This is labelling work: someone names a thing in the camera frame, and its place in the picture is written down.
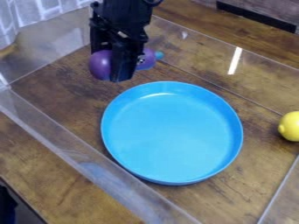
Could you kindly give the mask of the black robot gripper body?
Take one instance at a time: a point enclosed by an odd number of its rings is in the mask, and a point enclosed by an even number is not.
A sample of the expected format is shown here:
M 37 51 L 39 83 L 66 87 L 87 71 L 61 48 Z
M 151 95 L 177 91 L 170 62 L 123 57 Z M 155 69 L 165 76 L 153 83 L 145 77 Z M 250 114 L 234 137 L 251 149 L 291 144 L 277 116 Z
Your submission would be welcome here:
M 90 27 L 105 25 L 111 45 L 117 42 L 149 41 L 146 27 L 151 23 L 151 16 L 157 0 L 99 0 L 90 4 L 93 16 Z

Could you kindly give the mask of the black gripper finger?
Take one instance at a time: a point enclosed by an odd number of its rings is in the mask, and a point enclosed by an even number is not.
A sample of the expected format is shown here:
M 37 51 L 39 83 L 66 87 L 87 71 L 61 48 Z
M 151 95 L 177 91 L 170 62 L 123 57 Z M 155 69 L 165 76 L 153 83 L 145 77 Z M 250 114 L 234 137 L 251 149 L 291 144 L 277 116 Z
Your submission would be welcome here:
M 113 44 L 111 75 L 113 82 L 127 81 L 133 78 L 139 57 L 145 54 L 142 42 L 118 42 Z
M 90 27 L 90 45 L 91 53 L 113 49 L 109 28 L 105 25 Z

